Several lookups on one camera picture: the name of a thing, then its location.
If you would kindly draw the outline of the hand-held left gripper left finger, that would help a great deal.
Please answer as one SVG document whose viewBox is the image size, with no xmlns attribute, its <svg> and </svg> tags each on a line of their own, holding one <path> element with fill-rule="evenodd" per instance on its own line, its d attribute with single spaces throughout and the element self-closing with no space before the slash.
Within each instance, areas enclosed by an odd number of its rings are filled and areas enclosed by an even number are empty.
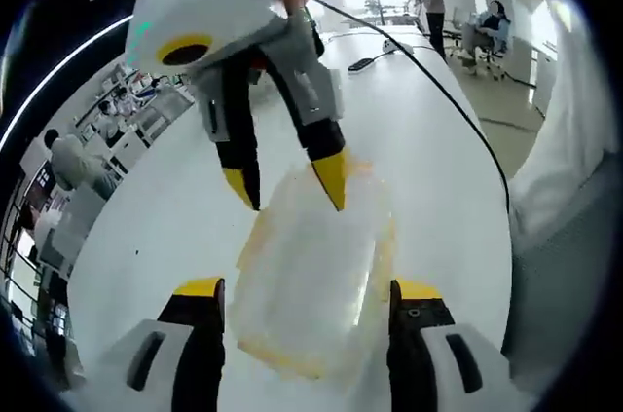
<svg viewBox="0 0 623 412">
<path fill-rule="evenodd" d="M 215 411 L 225 364 L 225 280 L 187 281 L 99 360 L 98 411 Z"/>
</svg>

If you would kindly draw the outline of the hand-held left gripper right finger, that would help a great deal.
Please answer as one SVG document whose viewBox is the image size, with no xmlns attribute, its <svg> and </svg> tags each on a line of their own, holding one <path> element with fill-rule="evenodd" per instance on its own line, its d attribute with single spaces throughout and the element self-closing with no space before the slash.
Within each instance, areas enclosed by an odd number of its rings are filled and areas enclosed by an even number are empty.
<svg viewBox="0 0 623 412">
<path fill-rule="evenodd" d="M 393 411 L 511 408 L 507 359 L 473 326 L 455 323 L 435 288 L 390 283 L 388 339 Z"/>
</svg>

